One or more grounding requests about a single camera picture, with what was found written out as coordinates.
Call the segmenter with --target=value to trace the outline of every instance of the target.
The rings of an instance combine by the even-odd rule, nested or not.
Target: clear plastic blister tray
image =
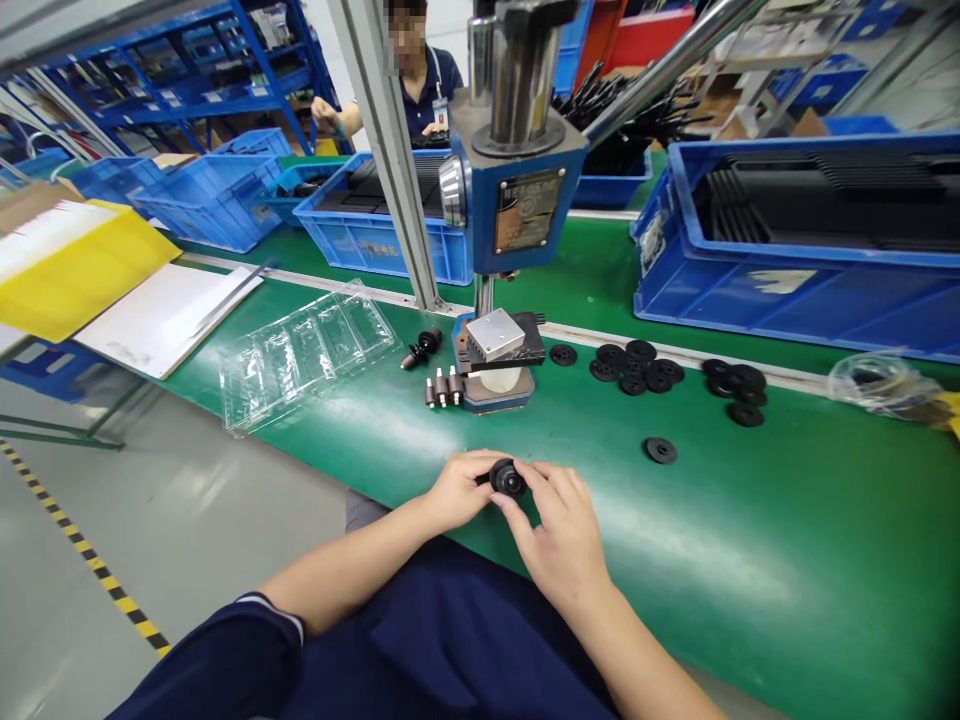
[[[266,427],[396,345],[364,284],[346,283],[224,349],[224,427],[236,437]]]

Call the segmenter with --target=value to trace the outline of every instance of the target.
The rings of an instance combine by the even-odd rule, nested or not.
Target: navy blue sleeve
[[[300,679],[303,621],[260,593],[218,610],[107,720],[276,717]]]

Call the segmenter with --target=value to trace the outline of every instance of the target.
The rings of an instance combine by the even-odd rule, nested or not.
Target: machine label
[[[559,168],[501,183],[494,251],[507,253],[546,245],[562,185]]]

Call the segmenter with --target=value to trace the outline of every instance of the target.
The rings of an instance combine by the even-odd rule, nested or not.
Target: forearm
[[[303,618],[317,635],[355,612],[438,533],[414,498],[364,528],[304,555],[260,592],[279,609]]]
[[[627,720],[725,717],[612,583],[582,607],[562,614]]]

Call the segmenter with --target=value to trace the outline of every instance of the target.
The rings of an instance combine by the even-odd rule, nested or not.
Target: human hand
[[[430,491],[421,496],[424,521],[434,535],[466,525],[483,510],[493,488],[477,485],[497,460],[510,457],[493,450],[473,450],[451,455]]]
[[[569,621],[612,588],[600,528],[586,483],[576,470],[544,462],[514,461],[533,493],[541,525],[534,529],[516,501],[495,493],[530,577]]]

